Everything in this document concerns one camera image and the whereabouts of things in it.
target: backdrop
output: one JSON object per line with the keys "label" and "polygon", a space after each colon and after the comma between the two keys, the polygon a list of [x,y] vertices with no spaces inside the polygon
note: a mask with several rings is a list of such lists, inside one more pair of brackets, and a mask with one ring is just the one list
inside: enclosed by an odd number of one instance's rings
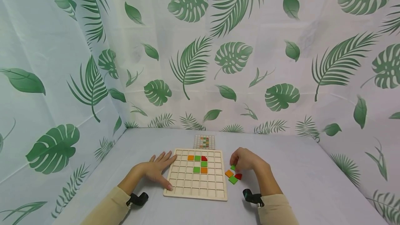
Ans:
{"label": "backdrop", "polygon": [[5,224],[50,224],[137,127],[307,136],[400,224],[400,0],[0,5]]}

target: green tile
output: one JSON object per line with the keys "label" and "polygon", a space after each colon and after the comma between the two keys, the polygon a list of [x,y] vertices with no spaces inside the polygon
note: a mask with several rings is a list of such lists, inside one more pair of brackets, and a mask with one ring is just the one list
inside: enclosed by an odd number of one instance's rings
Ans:
{"label": "green tile", "polygon": [[235,183],[237,182],[237,178],[235,178],[235,176],[232,175],[231,177],[229,177],[229,181],[230,181],[232,184],[235,184]]}

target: white table surface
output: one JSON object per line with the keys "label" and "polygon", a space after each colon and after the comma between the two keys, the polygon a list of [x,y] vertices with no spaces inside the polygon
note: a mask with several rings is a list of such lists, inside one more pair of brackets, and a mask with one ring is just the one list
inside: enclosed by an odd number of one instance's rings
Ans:
{"label": "white table surface", "polygon": [[[311,139],[160,128],[127,130],[53,225],[80,224],[132,166],[162,151],[193,148],[196,134],[215,135],[216,149],[223,151],[225,170],[229,168],[232,152],[239,146],[269,162],[300,224],[387,225]],[[143,207],[132,209],[123,225],[258,224],[256,205],[243,198],[242,191],[246,188],[259,193],[253,172],[244,172],[236,185],[227,181],[227,202],[164,197],[163,188],[142,180],[134,193],[146,192],[149,200]]]}

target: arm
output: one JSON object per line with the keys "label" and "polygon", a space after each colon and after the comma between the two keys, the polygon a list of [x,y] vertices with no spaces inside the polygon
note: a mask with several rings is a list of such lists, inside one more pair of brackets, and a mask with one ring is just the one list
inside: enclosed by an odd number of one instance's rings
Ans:
{"label": "arm", "polygon": [[129,211],[126,202],[144,176],[161,183],[164,188],[172,189],[172,185],[161,175],[161,172],[176,159],[176,155],[169,158],[171,153],[170,151],[165,155],[163,152],[156,160],[156,156],[152,156],[149,162],[134,166],[118,186],[90,212],[81,225],[118,225],[122,222]]}
{"label": "arm", "polygon": [[277,184],[271,166],[248,149],[239,148],[231,156],[235,171],[254,170],[264,207],[258,208],[261,224],[298,225],[292,207]]}

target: black device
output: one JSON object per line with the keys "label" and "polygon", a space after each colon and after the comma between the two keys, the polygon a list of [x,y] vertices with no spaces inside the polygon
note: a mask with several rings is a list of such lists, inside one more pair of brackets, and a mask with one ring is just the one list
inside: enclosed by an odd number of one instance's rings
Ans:
{"label": "black device", "polygon": [[253,194],[250,189],[245,189],[243,191],[243,196],[247,202],[258,204],[259,207],[264,207],[264,202],[261,200],[261,194]]}
{"label": "black device", "polygon": [[136,206],[143,206],[148,199],[149,196],[145,192],[143,192],[140,196],[132,193],[131,198],[129,199],[129,201],[126,202],[126,206],[130,207],[131,204],[135,204]]}

